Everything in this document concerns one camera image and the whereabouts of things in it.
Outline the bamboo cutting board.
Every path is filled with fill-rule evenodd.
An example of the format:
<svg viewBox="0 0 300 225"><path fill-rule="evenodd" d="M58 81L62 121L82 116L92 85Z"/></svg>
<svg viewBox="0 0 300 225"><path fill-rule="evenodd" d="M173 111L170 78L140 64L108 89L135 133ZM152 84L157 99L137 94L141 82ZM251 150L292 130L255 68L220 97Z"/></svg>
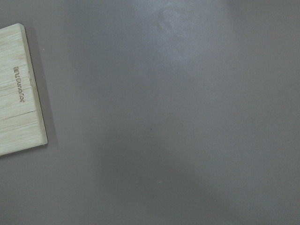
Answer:
<svg viewBox="0 0 300 225"><path fill-rule="evenodd" d="M0 30L0 154L48 143L26 31Z"/></svg>

